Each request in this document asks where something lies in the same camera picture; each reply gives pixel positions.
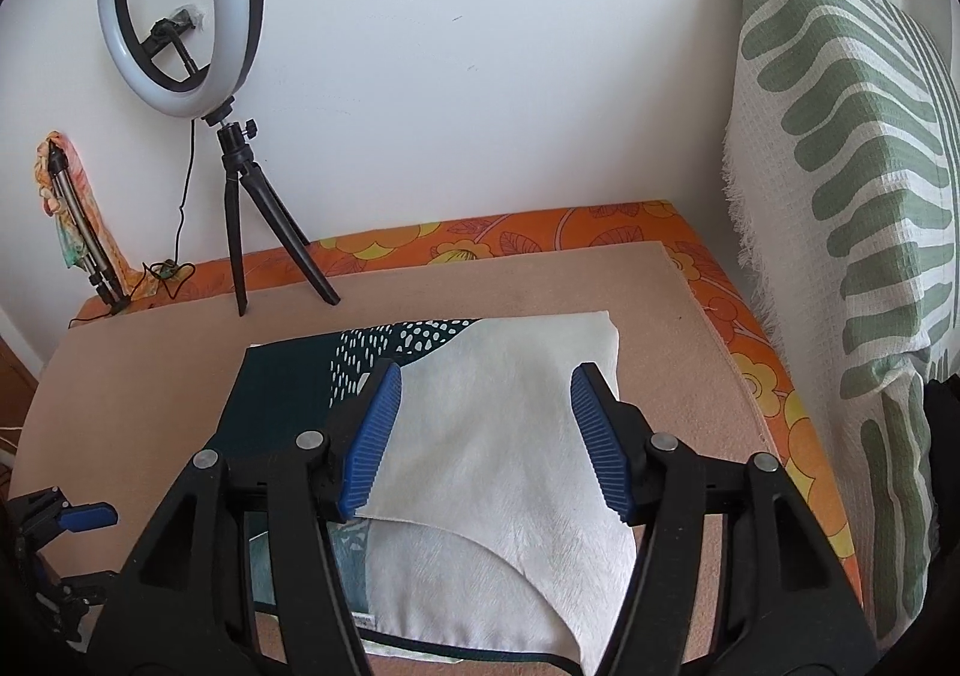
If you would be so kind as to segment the teal and white printed shirt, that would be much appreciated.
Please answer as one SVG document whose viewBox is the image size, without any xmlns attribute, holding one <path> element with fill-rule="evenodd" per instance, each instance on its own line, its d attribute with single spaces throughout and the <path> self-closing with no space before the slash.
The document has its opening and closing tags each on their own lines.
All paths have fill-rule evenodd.
<svg viewBox="0 0 960 676">
<path fill-rule="evenodd" d="M 594 673 L 636 559 L 574 421 L 576 367 L 617 372 L 604 312 L 435 318 L 245 351 L 213 433 L 256 456 L 320 429 L 389 357 L 402 400 L 370 499 L 331 526 L 377 655 L 550 662 Z"/>
</svg>

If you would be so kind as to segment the pink fleece blanket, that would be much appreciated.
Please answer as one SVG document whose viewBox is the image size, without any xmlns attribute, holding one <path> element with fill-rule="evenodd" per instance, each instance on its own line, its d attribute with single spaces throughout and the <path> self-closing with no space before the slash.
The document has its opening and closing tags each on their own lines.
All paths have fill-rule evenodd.
<svg viewBox="0 0 960 676">
<path fill-rule="evenodd" d="M 589 247 L 352 274 L 340 304 L 267 289 L 73 328 L 44 370 L 13 471 L 16 492 L 58 487 L 109 502 L 119 523 L 46 549 L 64 575 L 118 569 L 185 463 L 217 430 L 245 351 L 316 334 L 435 318 L 604 312 L 619 334 L 607 382 L 659 432 L 747 460 L 773 444 L 737 362 L 661 244 Z"/>
</svg>

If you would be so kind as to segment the silver tripod with scarf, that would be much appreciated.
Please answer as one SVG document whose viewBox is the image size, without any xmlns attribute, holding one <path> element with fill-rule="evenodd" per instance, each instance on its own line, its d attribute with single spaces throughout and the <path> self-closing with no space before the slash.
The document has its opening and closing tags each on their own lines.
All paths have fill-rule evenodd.
<svg viewBox="0 0 960 676">
<path fill-rule="evenodd" d="M 65 266 L 85 273 L 106 305 L 107 315 L 127 310 L 146 273 L 132 268 L 107 228 L 70 139 L 51 131 L 37 146 L 32 173 L 44 213 L 53 221 Z"/>
</svg>

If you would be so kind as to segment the orange floral bed sheet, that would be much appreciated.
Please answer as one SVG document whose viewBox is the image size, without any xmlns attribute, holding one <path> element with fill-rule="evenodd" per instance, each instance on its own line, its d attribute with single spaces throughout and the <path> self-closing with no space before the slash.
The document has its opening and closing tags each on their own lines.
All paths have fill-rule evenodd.
<svg viewBox="0 0 960 676">
<path fill-rule="evenodd" d="M 799 394 L 761 329 L 758 312 L 743 299 L 674 205 L 651 199 L 421 222 L 322 238 L 314 256 L 329 273 L 356 274 L 641 240 L 661 242 L 685 277 L 752 390 L 791 478 L 827 531 L 851 584 L 859 587 L 861 577 L 848 518 Z"/>
</svg>

